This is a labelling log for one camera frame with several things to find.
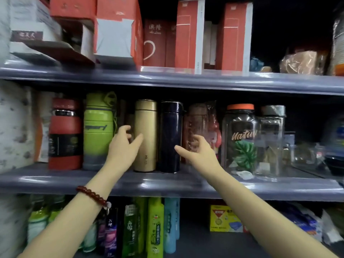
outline lime green water bottle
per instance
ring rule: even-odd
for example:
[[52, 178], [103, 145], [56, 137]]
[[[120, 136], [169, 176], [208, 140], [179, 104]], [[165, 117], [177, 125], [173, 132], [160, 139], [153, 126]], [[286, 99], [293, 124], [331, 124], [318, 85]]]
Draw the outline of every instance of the lime green water bottle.
[[117, 103], [116, 94], [89, 93], [86, 96], [84, 115], [84, 163], [86, 170], [98, 171], [105, 163], [109, 144], [117, 132], [113, 107]]

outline red bead bracelet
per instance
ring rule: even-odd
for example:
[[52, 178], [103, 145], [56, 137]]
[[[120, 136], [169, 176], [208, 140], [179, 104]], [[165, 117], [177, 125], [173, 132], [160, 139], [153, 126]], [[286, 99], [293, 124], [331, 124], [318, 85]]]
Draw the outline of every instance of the red bead bracelet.
[[107, 207], [107, 202], [104, 198], [102, 198], [100, 195], [97, 195], [95, 192], [92, 192], [91, 189], [87, 189], [86, 186], [78, 186], [76, 188], [78, 192], [84, 193], [88, 195], [89, 197], [93, 198], [94, 201], [96, 201], [98, 204], [104, 206], [105, 208]]

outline thermos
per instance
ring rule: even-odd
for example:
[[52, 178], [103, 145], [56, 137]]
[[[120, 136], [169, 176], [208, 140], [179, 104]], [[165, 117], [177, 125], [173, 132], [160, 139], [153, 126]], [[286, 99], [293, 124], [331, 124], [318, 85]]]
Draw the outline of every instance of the thermos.
[[144, 136], [134, 161], [135, 171], [155, 170], [157, 161], [157, 103], [150, 99], [136, 101], [134, 137]]
[[178, 101], [161, 102], [159, 170], [176, 173], [180, 167], [180, 156], [174, 150], [182, 140], [183, 104]]
[[109, 144], [117, 124], [114, 123], [112, 107], [117, 102], [116, 94], [89, 93], [86, 96], [84, 115], [84, 163], [86, 170], [98, 171], [106, 161]]
[[71, 99], [54, 98], [49, 126], [49, 169], [81, 168], [82, 120], [77, 115], [79, 103]]

